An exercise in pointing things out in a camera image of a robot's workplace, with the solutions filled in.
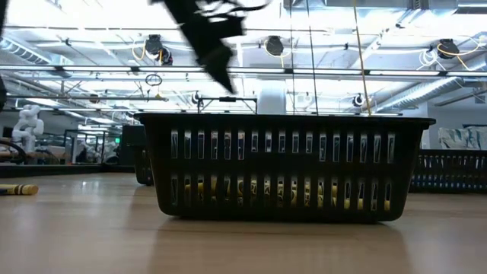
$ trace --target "hanging wire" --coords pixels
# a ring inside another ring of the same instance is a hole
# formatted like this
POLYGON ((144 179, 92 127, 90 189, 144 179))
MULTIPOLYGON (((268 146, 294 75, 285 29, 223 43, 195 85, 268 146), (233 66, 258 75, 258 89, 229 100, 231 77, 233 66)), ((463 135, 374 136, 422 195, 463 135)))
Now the hanging wire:
POLYGON ((365 102, 367 102, 368 115, 371 116, 372 115, 371 104, 368 101, 367 85, 365 84, 365 70, 364 70, 364 58, 362 57, 362 45, 360 43, 360 33, 358 32, 357 0, 353 0, 353 13, 355 16, 355 30, 357 32, 358 56, 360 57, 360 67, 362 70, 362 81, 364 82, 365 102))
MULTIPOLYGON (((306 9, 307 9, 307 19, 310 20, 310 3, 309 0, 306 0, 306 9)), ((311 65, 313 66, 313 85, 314 85, 314 104, 317 108, 317 116, 318 113, 318 96, 317 96, 317 76, 314 73, 314 53, 313 53, 313 34, 311 33, 311 24, 308 24, 308 28, 310 30, 310 46, 311 46, 311 65)))
MULTIPOLYGON (((291 20, 290 26, 290 34, 291 34, 291 69, 294 69, 294 41, 292 38, 292 3, 291 8, 289 10, 289 17, 291 20)), ((296 84, 294 82, 294 71, 292 72, 292 115, 296 114, 296 84)))

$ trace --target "basket rim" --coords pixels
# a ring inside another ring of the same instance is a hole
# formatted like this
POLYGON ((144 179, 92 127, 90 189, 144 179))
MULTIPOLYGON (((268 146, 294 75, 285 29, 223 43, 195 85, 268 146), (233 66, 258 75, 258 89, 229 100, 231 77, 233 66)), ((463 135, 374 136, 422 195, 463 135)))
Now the basket rim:
POLYGON ((297 119, 297 118, 306 118, 306 119, 322 119, 329 122, 337 121, 337 122, 356 122, 356 123, 420 123, 425 126, 431 126, 436 123, 436 119, 433 118, 423 118, 423 117, 391 117, 391 116, 340 116, 340 115, 330 115, 330 116, 316 116, 316 115, 268 115, 268 114, 210 114, 210 113, 136 113, 134 114, 134 118, 141 120, 142 119, 153 119, 153 118, 163 118, 163 117, 201 117, 201 116, 215 116, 215 117, 232 117, 238 116, 240 118, 255 118, 259 117, 260 119, 283 119, 285 117, 289 119, 297 119))

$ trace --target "pipe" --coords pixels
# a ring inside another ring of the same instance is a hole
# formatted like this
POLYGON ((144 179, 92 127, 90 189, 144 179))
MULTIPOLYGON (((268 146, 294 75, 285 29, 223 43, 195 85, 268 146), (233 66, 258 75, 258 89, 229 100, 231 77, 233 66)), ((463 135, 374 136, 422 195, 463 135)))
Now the pipe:
POLYGON ((464 84, 465 82, 461 77, 448 77, 432 83, 417 84, 407 91, 401 92, 384 101, 377 107, 376 111, 382 113, 394 108, 402 110, 411 105, 419 104, 442 94, 455 91, 462 88, 464 84))
POLYGON ((8 95, 7 99, 47 99, 47 100, 161 100, 164 102, 169 99, 164 97, 89 97, 89 96, 27 96, 27 95, 8 95))
MULTIPOLYGON (((487 54, 477 56, 465 63, 470 70, 487 70, 487 54)), ((464 67, 462 65, 457 65, 451 70, 460 71, 463 69, 464 67)), ((465 81, 460 77, 449 77, 432 83, 417 84, 380 103, 377 107, 377 112, 384 112, 393 108, 399 108, 401 110, 413 104, 419 104, 442 94, 456 91, 463 88, 464 85, 465 81)))

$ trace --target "white object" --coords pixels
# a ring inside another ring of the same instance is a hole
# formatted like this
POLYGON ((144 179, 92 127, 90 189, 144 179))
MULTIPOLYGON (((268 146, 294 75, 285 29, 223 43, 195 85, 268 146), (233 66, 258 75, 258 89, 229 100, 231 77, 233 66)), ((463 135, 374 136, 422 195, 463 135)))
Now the white object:
POLYGON ((286 83, 284 81, 262 81, 257 97, 257 114, 286 114, 286 83))
POLYGON ((37 118, 39 112, 39 106, 25 105, 12 131, 13 143, 20 145, 26 152, 34 151, 36 136, 44 133, 44 122, 37 118))

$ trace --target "yellow crayon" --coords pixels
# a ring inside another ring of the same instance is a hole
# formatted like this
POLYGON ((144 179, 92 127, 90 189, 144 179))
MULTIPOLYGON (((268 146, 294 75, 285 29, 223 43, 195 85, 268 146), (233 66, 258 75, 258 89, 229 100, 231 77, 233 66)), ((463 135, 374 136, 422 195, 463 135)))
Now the yellow crayon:
POLYGON ((34 185, 4 185, 0 184, 0 195, 34 195, 39 191, 34 185))

